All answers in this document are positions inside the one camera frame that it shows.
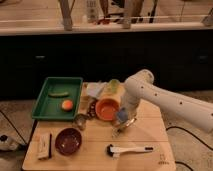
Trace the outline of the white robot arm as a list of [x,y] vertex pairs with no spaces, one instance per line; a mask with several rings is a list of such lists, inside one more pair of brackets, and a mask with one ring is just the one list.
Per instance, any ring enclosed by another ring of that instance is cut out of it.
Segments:
[[213,103],[155,86],[154,75],[147,69],[142,69],[125,80],[121,106],[132,115],[141,99],[178,114],[205,132],[213,131]]

